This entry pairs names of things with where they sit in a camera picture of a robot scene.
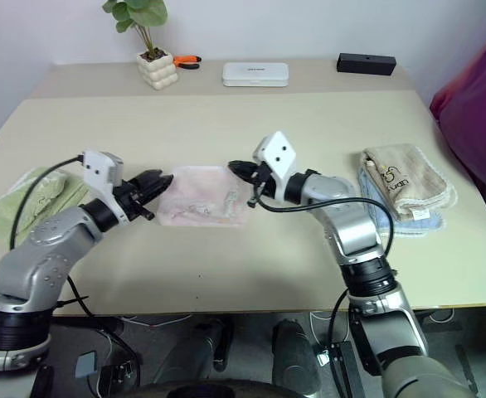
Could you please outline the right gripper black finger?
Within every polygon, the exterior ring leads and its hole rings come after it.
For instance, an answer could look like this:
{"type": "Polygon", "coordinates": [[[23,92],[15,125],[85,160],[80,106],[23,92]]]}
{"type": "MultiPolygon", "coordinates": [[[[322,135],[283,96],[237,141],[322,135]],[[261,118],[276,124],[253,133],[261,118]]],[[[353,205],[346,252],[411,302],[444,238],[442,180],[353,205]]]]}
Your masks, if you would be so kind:
{"type": "Polygon", "coordinates": [[[229,162],[229,169],[234,174],[253,174],[257,168],[258,165],[250,161],[233,160],[229,162]]]}
{"type": "Polygon", "coordinates": [[[254,177],[253,175],[255,174],[255,172],[253,174],[234,174],[236,177],[238,177],[240,180],[246,182],[246,183],[249,183],[251,185],[254,184],[254,177]]]}

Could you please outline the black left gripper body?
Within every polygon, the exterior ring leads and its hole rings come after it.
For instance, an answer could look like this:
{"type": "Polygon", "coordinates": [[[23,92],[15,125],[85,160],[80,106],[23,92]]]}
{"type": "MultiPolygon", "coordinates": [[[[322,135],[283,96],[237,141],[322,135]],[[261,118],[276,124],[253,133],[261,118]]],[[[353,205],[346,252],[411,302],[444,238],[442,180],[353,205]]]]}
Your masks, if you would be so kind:
{"type": "Polygon", "coordinates": [[[114,199],[124,211],[129,221],[143,217],[148,221],[154,218],[154,213],[145,206],[154,199],[154,185],[142,182],[139,178],[123,181],[122,185],[113,190],[114,199]]]}

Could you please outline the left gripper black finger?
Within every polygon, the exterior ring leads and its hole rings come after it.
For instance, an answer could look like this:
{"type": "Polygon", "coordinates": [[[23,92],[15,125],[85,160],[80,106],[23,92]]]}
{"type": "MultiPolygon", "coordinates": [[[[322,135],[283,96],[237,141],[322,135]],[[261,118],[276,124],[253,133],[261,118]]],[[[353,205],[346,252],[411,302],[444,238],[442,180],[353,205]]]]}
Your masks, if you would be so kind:
{"type": "Polygon", "coordinates": [[[136,187],[151,187],[155,185],[162,175],[160,169],[149,169],[141,172],[134,178],[134,185],[136,187]]]}
{"type": "Polygon", "coordinates": [[[161,175],[159,181],[151,187],[141,187],[140,203],[148,204],[164,193],[173,181],[173,175],[161,175]]]}

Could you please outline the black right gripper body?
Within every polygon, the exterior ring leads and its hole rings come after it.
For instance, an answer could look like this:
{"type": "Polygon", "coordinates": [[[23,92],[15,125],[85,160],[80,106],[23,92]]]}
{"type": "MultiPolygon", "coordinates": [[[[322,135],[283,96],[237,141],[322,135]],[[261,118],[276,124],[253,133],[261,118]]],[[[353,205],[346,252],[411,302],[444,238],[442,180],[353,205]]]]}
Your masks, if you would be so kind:
{"type": "Polygon", "coordinates": [[[272,177],[271,168],[265,163],[252,163],[250,165],[250,183],[253,186],[253,193],[247,201],[250,208],[255,208],[261,196],[275,198],[276,183],[272,177]]]}

